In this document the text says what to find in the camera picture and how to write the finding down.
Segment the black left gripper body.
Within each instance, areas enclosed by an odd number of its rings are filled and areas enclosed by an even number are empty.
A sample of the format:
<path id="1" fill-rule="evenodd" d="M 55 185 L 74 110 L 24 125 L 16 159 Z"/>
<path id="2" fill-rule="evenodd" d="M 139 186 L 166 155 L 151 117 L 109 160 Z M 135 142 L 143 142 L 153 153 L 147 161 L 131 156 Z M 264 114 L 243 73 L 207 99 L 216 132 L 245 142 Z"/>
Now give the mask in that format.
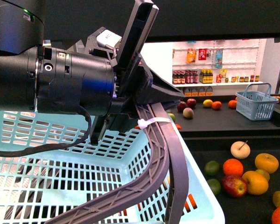
<path id="1" fill-rule="evenodd" d="M 112 59 L 114 75 L 113 97 L 106 115 L 96 116 L 90 130 L 92 145 L 97 145 L 106 130 L 121 133 L 133 127 L 137 112 L 132 93 L 128 90 L 136 82 L 136 70 L 142 59 L 140 52 L 158 14 L 151 0 L 135 1 L 131 16 L 119 46 Z"/>

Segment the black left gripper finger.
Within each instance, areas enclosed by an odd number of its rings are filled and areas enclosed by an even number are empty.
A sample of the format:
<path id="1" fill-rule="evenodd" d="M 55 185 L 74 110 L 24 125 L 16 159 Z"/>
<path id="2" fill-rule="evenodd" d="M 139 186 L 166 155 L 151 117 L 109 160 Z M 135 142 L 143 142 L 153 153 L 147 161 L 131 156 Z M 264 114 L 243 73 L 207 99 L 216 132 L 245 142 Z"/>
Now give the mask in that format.
<path id="1" fill-rule="evenodd" d="M 160 78 L 145 63 L 137 68 L 135 100 L 138 104 L 179 101 L 184 97 L 181 90 Z"/>

